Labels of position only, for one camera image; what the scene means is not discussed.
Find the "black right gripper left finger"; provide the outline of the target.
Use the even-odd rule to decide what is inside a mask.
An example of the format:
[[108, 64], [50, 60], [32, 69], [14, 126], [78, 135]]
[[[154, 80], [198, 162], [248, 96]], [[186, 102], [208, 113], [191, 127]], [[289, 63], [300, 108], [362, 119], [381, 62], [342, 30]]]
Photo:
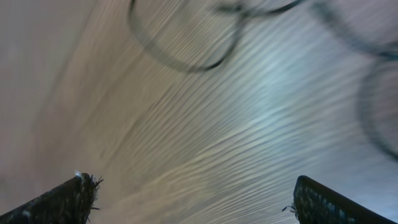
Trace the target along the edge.
[[103, 179], [77, 172], [52, 190], [1, 215], [1, 224], [86, 224]]

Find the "black USB cable metal plug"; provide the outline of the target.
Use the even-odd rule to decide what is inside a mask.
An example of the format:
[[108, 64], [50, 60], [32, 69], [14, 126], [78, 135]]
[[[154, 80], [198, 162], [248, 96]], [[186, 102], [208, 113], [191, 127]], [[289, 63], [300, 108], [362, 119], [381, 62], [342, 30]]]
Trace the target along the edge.
[[[186, 73], [198, 73], [206, 72], [216, 68], [232, 54], [240, 40], [241, 30], [243, 28], [243, 22], [245, 19], [252, 17], [277, 16], [291, 10], [301, 3], [302, 0], [294, 0], [282, 7], [270, 10], [246, 8], [244, 4], [239, 1], [234, 4], [221, 4], [216, 6], [216, 12], [237, 14], [238, 18], [237, 22], [235, 23], [232, 43], [220, 59], [209, 65], [191, 65], [189, 63], [181, 62], [173, 56], [165, 53], [162, 48], [158, 47], [157, 42], [147, 35], [146, 30], [142, 27], [140, 19], [135, 15], [135, 0], [131, 0], [129, 3], [127, 21], [132, 33], [135, 35], [135, 38], [143, 46], [144, 50], [154, 57], [156, 61], [174, 70]], [[342, 18], [338, 14], [338, 11], [332, 7], [332, 4], [326, 1], [317, 1], [313, 3], [312, 9], [316, 12], [321, 21], [338, 36], [338, 38], [340, 38], [354, 50], [376, 57], [379, 59], [380, 63], [393, 62], [397, 60], [397, 44], [392, 44], [390, 47], [387, 47], [385, 45], [381, 46], [371, 42], [366, 42], [364, 39], [360, 38], [359, 35], [355, 34], [355, 32], [352, 31], [347, 25], [345, 25]], [[377, 130], [372, 116], [372, 91], [374, 91], [377, 87], [377, 72], [379, 68], [380, 66], [376, 65], [371, 70], [371, 73], [363, 80], [358, 90], [356, 111], [361, 129], [363, 130], [364, 135], [369, 139], [370, 143], [396, 161], [397, 152]]]

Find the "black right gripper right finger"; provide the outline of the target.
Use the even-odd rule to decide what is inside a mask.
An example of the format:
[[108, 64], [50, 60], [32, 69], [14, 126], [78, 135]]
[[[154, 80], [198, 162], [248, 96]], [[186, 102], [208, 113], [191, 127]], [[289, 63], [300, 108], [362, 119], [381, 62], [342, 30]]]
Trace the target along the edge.
[[306, 175], [297, 178], [293, 196], [283, 210], [300, 224], [397, 224]]

